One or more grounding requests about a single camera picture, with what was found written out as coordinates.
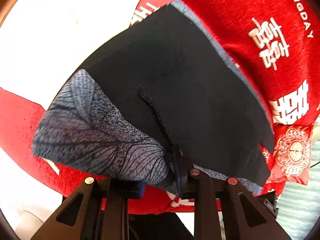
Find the red blanket with white characters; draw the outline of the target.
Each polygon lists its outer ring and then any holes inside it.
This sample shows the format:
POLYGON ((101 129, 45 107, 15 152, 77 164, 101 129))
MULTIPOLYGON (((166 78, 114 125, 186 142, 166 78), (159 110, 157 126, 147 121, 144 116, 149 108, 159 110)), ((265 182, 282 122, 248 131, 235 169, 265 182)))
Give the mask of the red blanket with white characters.
MULTIPOLYGON (((40 119, 103 43, 173 0, 1 0, 1 155, 56 196, 85 172, 33 156, 40 119)), ((183 0, 265 103, 271 120, 319 116, 319 19, 307 0, 183 0)))

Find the black pants with patterned waistband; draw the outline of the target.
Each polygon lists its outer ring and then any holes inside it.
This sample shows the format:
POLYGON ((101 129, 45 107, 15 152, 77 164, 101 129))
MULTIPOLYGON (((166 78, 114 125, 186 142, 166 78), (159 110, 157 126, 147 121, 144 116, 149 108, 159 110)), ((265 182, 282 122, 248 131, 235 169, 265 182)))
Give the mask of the black pants with patterned waistband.
POLYGON ((197 17, 172 2, 115 36, 67 80, 42 117, 34 156, 176 193, 174 146, 212 178, 254 194, 270 175, 267 108, 197 17))

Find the red embroidered pillow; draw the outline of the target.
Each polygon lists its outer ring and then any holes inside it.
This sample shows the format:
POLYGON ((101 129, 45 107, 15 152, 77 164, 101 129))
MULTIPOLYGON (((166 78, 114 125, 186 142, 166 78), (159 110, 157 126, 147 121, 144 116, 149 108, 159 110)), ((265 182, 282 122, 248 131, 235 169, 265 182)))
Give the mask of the red embroidered pillow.
POLYGON ((267 183, 293 182, 307 185, 310 178, 313 125, 274 125, 274 151, 267 163, 267 183))

